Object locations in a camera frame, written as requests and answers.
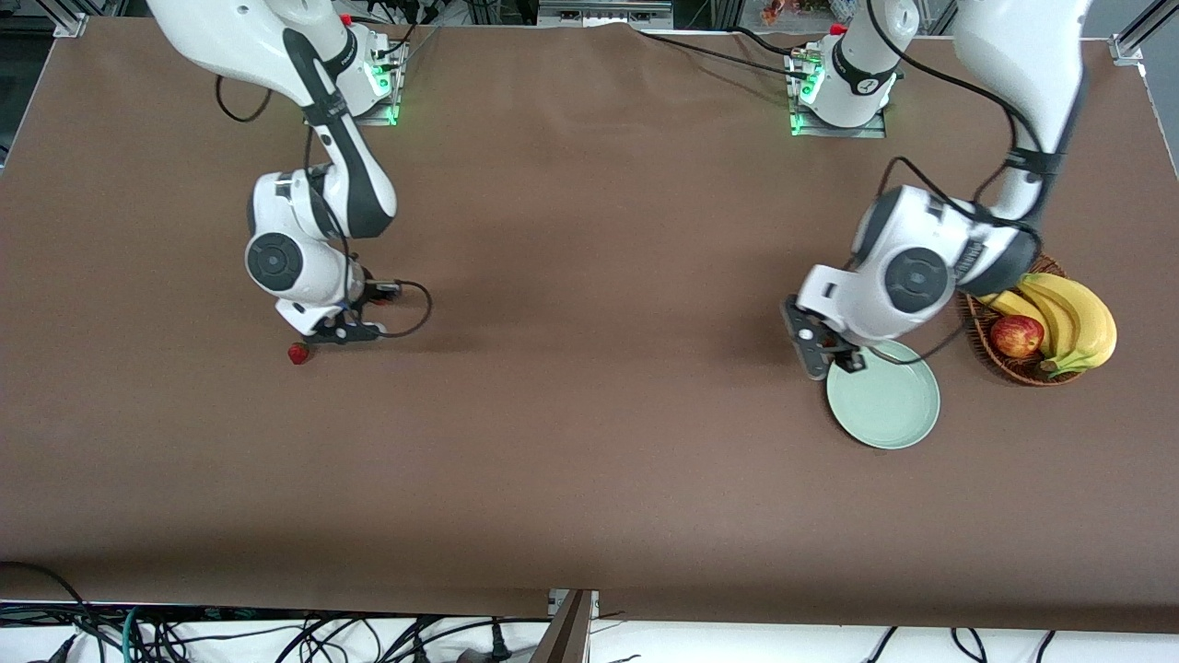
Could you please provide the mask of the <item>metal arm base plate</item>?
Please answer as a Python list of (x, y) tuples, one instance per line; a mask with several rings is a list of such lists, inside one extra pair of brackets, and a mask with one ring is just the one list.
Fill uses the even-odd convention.
[(404, 85), (407, 42), (391, 41), (375, 29), (353, 26), (340, 39), (312, 37), (332, 87), (357, 124), (386, 126), (399, 122)]
[(795, 137), (877, 139), (887, 134), (883, 109), (888, 93), (858, 96), (842, 76), (830, 73), (815, 50), (791, 50), (788, 112)]

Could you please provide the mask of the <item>aluminium frame profile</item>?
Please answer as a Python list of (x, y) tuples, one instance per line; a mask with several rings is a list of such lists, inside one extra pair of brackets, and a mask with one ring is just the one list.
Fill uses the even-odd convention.
[(54, 24), (53, 37), (75, 38), (83, 32), (88, 17), (92, 17), (92, 4), (88, 0), (33, 0), (42, 13)]
[(1174, 17), (1179, 17), (1179, 0), (1150, 0), (1150, 4), (1108, 38), (1109, 54), (1117, 66), (1133, 66), (1142, 60), (1142, 46)]

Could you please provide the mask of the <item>brown wooden post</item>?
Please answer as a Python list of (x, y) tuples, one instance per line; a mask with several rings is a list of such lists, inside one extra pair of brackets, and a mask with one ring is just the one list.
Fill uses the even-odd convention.
[(590, 626), (601, 613), (597, 590), (549, 591), (552, 621), (528, 663), (590, 662)]

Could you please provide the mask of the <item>red apple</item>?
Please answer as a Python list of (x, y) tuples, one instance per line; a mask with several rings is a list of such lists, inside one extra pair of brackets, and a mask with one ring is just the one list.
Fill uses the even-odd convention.
[(1038, 319), (1003, 315), (992, 324), (988, 339), (994, 352), (1006, 357), (1030, 357), (1043, 348), (1047, 332)]

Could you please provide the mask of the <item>grey power strip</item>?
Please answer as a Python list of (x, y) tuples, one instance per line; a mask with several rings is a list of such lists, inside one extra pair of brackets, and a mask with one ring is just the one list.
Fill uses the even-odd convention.
[(672, 0), (538, 0), (539, 27), (628, 24), (637, 29), (674, 29)]

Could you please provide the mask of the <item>brown table cover sheet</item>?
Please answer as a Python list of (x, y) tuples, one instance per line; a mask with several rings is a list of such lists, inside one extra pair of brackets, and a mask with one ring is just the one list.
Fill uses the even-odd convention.
[(424, 283), (416, 335), (286, 357), (241, 260), (252, 124), (149, 18), (57, 41), (0, 175), (0, 562), (85, 599), (628, 621), (1179, 634), (1179, 180), (1142, 76), (1091, 88), (1045, 251), (1115, 356), (1053, 388), (931, 357), (940, 418), (834, 424), (778, 307), (895, 155), (968, 196), (989, 101), (911, 73), (883, 140), (809, 140), (782, 85), (624, 26), (415, 37), (367, 129), (397, 217), (354, 250)]

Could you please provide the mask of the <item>mint green round plate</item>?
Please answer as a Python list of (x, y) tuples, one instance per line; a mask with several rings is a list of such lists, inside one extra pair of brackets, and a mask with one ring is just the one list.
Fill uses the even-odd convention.
[(918, 353), (897, 341), (880, 352), (896, 357), (893, 365), (862, 352), (864, 368), (847, 372), (831, 366), (825, 381), (829, 411), (850, 436), (871, 448), (910, 448), (930, 433), (940, 416), (940, 387)]

